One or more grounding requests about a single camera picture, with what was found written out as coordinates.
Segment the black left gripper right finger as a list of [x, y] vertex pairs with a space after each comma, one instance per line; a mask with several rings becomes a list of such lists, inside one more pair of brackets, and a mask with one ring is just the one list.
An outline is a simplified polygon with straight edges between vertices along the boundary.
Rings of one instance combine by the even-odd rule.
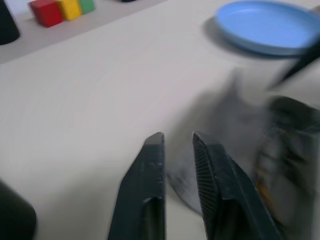
[[210, 136], [192, 134], [196, 183], [209, 240], [280, 240], [256, 186]]

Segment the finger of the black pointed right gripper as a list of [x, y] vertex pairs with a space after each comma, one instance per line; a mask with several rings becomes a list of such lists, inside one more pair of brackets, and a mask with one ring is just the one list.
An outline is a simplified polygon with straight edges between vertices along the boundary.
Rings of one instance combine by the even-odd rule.
[[276, 89], [287, 82], [291, 77], [298, 74], [311, 63], [320, 58], [320, 35], [306, 48], [305, 52], [301, 54], [298, 60], [290, 67], [287, 72], [272, 83], [268, 89]]

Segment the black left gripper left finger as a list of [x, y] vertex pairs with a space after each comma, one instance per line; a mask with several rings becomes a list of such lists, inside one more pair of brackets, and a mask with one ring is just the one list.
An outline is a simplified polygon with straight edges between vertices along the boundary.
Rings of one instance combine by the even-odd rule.
[[109, 240], [166, 239], [165, 136], [149, 136], [121, 180]]

